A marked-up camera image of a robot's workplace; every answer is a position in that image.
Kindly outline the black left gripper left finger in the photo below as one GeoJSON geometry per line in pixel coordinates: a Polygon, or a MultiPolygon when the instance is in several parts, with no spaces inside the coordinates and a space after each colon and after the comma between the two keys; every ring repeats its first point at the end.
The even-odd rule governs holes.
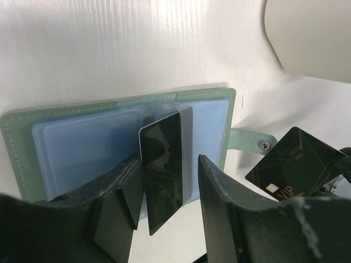
{"type": "Polygon", "coordinates": [[[1,262],[127,262],[143,202],[141,160],[49,202],[1,195],[1,262]]]}

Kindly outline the green card holder wallet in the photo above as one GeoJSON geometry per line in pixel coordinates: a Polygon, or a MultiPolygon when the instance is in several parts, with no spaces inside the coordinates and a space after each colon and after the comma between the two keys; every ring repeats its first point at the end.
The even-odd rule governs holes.
{"type": "Polygon", "coordinates": [[[46,202],[140,153],[143,127],[190,110],[182,122],[183,193],[173,213],[199,198],[197,157],[224,167],[228,150],[266,155],[274,136],[231,127],[236,90],[211,88],[9,111],[1,133],[26,203],[46,202]]]}

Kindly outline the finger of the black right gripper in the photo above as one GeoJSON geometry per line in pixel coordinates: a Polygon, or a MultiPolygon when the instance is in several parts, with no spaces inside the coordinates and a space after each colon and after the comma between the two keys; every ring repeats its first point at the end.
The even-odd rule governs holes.
{"type": "Polygon", "coordinates": [[[340,175],[320,188],[319,196],[350,197],[350,147],[341,149],[346,156],[335,163],[340,175]]]}

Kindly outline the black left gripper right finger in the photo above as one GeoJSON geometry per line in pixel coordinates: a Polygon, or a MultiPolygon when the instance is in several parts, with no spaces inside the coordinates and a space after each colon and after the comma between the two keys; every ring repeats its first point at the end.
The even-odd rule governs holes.
{"type": "Polygon", "coordinates": [[[276,202],[198,158],[209,262],[350,262],[350,200],[295,197],[276,202]]]}

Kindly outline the black VIP credit card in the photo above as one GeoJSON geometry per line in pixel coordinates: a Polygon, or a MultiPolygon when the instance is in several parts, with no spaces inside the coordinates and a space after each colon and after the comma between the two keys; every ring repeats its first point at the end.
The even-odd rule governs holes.
{"type": "Polygon", "coordinates": [[[311,196],[341,174],[336,163],[345,156],[302,129],[293,127],[245,179],[278,201],[311,196]]]}

